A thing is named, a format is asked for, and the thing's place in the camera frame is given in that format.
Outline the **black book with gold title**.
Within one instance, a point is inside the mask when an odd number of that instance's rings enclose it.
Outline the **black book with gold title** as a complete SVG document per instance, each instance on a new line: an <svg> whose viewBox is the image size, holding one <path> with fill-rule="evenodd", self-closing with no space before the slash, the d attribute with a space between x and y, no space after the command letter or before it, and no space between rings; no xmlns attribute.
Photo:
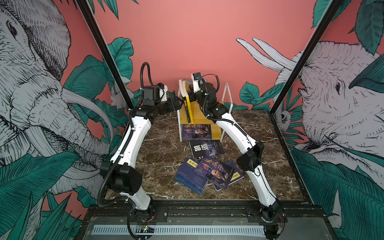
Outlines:
<svg viewBox="0 0 384 240"><path fill-rule="evenodd" d="M188 94L186 93L186 85L184 80L179 80L179 93L180 99L185 102Z"/></svg>

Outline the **purple portrait cover book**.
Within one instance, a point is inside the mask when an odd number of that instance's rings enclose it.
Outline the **purple portrait cover book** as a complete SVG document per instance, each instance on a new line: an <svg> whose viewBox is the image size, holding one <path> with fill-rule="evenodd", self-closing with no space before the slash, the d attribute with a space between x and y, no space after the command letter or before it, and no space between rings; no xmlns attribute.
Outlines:
<svg viewBox="0 0 384 240"><path fill-rule="evenodd" d="M216 158L205 157L200 160L194 172L221 189L226 190L235 173L235 169Z"/></svg>

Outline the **yellow cartoon cover book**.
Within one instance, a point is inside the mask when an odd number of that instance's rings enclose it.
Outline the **yellow cartoon cover book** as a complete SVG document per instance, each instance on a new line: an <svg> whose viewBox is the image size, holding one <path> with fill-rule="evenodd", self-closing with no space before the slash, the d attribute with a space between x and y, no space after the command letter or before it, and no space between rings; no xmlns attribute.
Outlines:
<svg viewBox="0 0 384 240"><path fill-rule="evenodd" d="M192 110L191 105L189 101L189 95L187 91L187 82L185 80L182 80L182 96L184 98L185 102L185 108L186 108L186 114L187 114L187 120L189 124L193 124L193 116L192 116Z"/></svg>

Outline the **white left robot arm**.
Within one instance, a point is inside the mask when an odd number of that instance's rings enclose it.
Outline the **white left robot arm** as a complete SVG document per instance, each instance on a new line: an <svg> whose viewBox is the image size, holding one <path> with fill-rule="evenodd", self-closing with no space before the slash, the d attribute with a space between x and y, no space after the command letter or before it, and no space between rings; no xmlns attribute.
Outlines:
<svg viewBox="0 0 384 240"><path fill-rule="evenodd" d="M100 172L104 178L97 196L97 205L105 208L114 200L105 202L108 189L120 194L120 199L130 201L133 207L146 211L151 197L142 187L143 176L136 170L136 161L145 136L156 117L172 113L183 105L176 95L167 95L168 87L164 84L145 86L142 98L129 111L129 125L122 142L109 162L101 165Z"/></svg>

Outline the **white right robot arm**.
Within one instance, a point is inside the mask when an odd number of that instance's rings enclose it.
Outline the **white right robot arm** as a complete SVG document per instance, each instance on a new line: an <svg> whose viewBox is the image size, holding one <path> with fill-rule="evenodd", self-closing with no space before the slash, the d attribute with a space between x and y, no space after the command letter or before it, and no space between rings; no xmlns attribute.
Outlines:
<svg viewBox="0 0 384 240"><path fill-rule="evenodd" d="M217 90L204 79L194 81L189 97L199 103L205 118L218 125L233 140L242 155L237 165L251 179L258 194L262 219L267 223L284 221L285 213L281 202L273 193L262 167L264 144L254 140L234 120L224 104L217 101Z"/></svg>

